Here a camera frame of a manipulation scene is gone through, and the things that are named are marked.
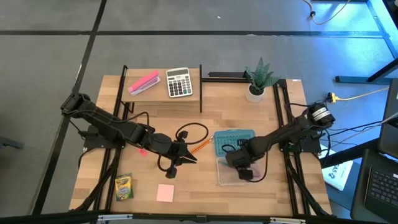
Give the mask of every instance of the calculator display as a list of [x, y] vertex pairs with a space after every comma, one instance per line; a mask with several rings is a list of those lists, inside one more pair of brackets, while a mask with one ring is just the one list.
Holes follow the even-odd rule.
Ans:
[[188, 74], [188, 70], [187, 69], [167, 72], [167, 76], [168, 77], [176, 76], [176, 75], [184, 75], [184, 74]]

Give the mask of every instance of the calculator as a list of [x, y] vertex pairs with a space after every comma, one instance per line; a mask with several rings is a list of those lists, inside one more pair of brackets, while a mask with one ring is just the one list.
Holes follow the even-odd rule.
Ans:
[[169, 97], [192, 95], [192, 83], [188, 68], [174, 68], [166, 71]]

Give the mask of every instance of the wooden table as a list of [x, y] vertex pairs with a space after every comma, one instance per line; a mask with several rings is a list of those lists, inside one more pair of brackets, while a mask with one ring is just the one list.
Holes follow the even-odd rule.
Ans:
[[[113, 112], [119, 76], [104, 76], [97, 105], [110, 113]], [[305, 97], [300, 80], [287, 80], [290, 101], [304, 103]], [[150, 125], [157, 133], [175, 136], [176, 130], [183, 124], [199, 122], [206, 125], [212, 135], [215, 131], [227, 129], [253, 129], [257, 136], [266, 135], [278, 128], [277, 114], [272, 87], [266, 88], [264, 99], [259, 103], [250, 103], [245, 99], [247, 83], [203, 83], [203, 112], [186, 108], [175, 111], [168, 106], [136, 106], [134, 113], [147, 110]], [[292, 107], [295, 116], [303, 108]], [[140, 123], [146, 119], [138, 118]], [[188, 127], [187, 141], [196, 141], [203, 137], [201, 127]], [[79, 206], [96, 185], [100, 175], [104, 149], [94, 150], [83, 157], [72, 195], [70, 208]], [[171, 213], [171, 214], [208, 214], [208, 215], [254, 215], [254, 216], [291, 216], [287, 178], [283, 155], [278, 145], [269, 151], [267, 177], [260, 183], [219, 186], [216, 172], [216, 155], [213, 144], [195, 153], [197, 164], [179, 166], [177, 176], [167, 179], [165, 172], [158, 169], [157, 155], [148, 153], [146, 157], [138, 149], [127, 145], [121, 153], [118, 175], [132, 173], [134, 198], [116, 202], [113, 198], [111, 211], [126, 213]], [[322, 170], [317, 158], [308, 153], [301, 154], [305, 183], [315, 200], [322, 208], [331, 213]], [[264, 161], [259, 161], [260, 171], [264, 171]], [[169, 161], [162, 159], [162, 167], [168, 167]], [[174, 202], [157, 202], [159, 184], [175, 186]], [[100, 208], [108, 186], [103, 191]], [[303, 212], [299, 188], [296, 186], [299, 212]]]

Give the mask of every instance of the orange pencil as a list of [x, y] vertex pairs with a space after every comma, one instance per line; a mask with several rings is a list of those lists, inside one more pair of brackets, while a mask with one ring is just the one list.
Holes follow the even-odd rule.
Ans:
[[205, 147], [207, 144], [209, 144], [212, 140], [213, 140], [212, 136], [211, 138], [209, 138], [209, 140], [205, 141], [204, 143], [200, 144], [198, 147], [194, 148], [194, 150], [192, 150], [191, 154], [194, 154], [195, 152], [199, 151], [201, 148]]

